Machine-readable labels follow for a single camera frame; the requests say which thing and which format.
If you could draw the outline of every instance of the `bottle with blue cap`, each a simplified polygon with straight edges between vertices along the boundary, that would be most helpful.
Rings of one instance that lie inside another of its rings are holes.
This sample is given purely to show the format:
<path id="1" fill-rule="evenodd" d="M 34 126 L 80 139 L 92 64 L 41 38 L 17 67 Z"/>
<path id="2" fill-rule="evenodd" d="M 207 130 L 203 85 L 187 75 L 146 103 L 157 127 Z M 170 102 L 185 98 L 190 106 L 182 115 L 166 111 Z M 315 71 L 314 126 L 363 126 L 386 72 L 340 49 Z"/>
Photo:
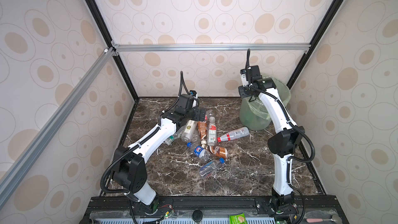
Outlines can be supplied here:
<path id="1" fill-rule="evenodd" d="M 214 159 L 214 160 L 206 163 L 203 167 L 201 167 L 199 169 L 199 171 L 198 171 L 199 176 L 201 176 L 201 178 L 203 178 L 203 179 L 210 176 L 213 172 L 220 169 L 224 163 L 225 163 L 225 161 L 223 158 Z"/>
<path id="2" fill-rule="evenodd" d="M 187 147 L 195 156 L 199 157 L 204 162 L 210 158 L 210 153 L 201 146 L 195 146 L 193 143 L 189 142 L 187 143 Z"/>

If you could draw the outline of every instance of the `brown bottle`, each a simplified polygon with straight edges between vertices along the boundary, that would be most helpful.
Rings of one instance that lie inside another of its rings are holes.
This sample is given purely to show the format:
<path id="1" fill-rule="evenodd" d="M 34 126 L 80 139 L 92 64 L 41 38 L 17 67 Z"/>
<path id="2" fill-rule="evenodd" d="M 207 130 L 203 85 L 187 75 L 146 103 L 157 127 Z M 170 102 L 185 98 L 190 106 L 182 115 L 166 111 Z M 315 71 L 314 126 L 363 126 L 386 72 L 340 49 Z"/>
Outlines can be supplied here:
<path id="1" fill-rule="evenodd" d="M 219 146 L 206 146 L 206 149 L 212 153 L 213 155 L 216 155 L 217 157 L 222 157 L 224 159 L 228 158 L 228 150 L 224 147 L 219 147 Z"/>

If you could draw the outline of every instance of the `green trash can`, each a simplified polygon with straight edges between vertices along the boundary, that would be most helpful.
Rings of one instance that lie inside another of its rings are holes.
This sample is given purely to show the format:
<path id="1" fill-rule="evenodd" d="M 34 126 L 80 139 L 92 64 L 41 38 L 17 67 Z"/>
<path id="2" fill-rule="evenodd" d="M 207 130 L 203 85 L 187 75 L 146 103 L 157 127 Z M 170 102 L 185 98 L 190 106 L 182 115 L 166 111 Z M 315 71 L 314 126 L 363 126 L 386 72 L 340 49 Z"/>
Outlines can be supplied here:
<path id="1" fill-rule="evenodd" d="M 278 89 L 279 97 L 284 106 L 290 101 L 291 94 L 289 88 L 283 84 L 280 80 L 263 75 L 264 78 L 271 78 L 276 88 Z M 249 102 L 250 97 L 242 99 L 242 104 L 240 106 L 239 119 L 242 125 L 253 131 L 264 130 L 271 123 L 271 117 L 264 104 L 259 98 Z"/>

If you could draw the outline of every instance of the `bottle with red cap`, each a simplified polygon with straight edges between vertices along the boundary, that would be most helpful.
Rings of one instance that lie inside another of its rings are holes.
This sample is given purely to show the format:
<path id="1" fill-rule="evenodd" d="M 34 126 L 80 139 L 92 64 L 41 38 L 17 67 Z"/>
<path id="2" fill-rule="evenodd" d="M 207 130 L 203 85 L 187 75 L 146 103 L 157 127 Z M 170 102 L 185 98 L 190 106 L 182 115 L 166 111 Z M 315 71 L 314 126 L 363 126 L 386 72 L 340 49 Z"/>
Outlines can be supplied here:
<path id="1" fill-rule="evenodd" d="M 233 130 L 231 132 L 227 132 L 226 134 L 222 135 L 221 137 L 217 138 L 218 142 L 221 141 L 231 141 L 237 138 L 246 137 L 250 135 L 249 129 L 247 127 L 242 127 L 237 130 Z"/>

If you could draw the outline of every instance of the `marble tabletop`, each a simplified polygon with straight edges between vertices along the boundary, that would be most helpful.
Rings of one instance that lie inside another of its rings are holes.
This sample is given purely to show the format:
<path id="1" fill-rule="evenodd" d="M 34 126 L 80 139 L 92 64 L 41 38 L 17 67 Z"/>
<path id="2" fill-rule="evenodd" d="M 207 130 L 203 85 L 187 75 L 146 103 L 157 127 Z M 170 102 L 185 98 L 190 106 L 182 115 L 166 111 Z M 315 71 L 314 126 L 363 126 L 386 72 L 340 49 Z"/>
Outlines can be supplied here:
<path id="1" fill-rule="evenodd" d="M 176 98 L 141 98 L 130 125 L 124 146 L 140 139 L 157 123 L 158 114 L 171 106 Z M 200 107 L 216 113 L 217 135 L 242 127 L 239 121 L 241 98 L 200 98 Z M 268 138 L 275 135 L 273 125 L 263 131 L 250 131 L 250 135 L 220 146 L 228 149 L 229 157 L 222 169 L 201 179 L 198 169 L 204 164 L 177 139 L 168 146 L 162 144 L 150 157 L 146 167 L 149 185 L 161 196 L 261 196 L 271 195 L 274 182 L 274 160 L 267 146 Z M 199 145 L 196 130 L 194 140 Z M 299 149 L 297 157 L 302 157 Z M 293 161 L 292 181 L 304 195 L 317 195 L 312 176 L 306 164 Z M 121 188 L 111 182 L 111 189 Z"/>

